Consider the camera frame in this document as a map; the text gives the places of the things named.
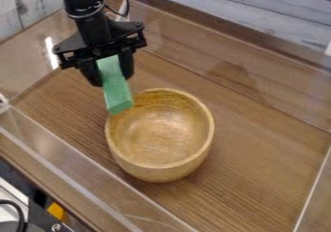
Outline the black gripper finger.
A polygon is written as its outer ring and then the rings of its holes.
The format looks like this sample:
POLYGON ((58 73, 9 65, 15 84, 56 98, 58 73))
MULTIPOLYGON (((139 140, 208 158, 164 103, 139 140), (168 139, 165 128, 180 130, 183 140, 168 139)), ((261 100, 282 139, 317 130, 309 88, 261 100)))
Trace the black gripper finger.
POLYGON ((80 70, 81 70, 84 77, 90 82, 90 84, 96 87, 101 87, 102 86, 102 79, 101 79, 100 70, 98 70, 96 61, 94 60, 85 60, 80 64, 80 70))
POLYGON ((135 75, 135 62, 133 62, 133 53, 129 48, 124 48, 120 53, 120 62, 121 69, 125 79, 131 79, 135 75))

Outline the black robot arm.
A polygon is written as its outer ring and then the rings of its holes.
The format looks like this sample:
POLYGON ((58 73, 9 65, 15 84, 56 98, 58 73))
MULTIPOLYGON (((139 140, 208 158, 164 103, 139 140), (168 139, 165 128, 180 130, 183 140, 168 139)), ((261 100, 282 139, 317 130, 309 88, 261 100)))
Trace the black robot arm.
POLYGON ((105 0, 64 0, 68 16, 74 20, 77 32, 54 46, 64 70, 76 68, 96 87, 102 86, 97 61, 120 56, 125 79, 135 75, 133 54, 148 45, 145 25, 140 21, 116 21, 105 12, 105 0))

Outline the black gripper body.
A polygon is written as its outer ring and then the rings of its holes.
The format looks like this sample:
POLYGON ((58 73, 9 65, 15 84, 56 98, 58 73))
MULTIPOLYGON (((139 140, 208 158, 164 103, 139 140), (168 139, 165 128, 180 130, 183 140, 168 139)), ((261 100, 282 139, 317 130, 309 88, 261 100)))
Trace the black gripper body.
POLYGON ((105 12, 92 16, 70 14, 69 17, 76 21, 78 30, 54 46, 54 54, 65 70, 80 69, 85 60, 120 56, 124 48, 135 54, 139 48, 148 45, 141 21, 116 21, 105 12))

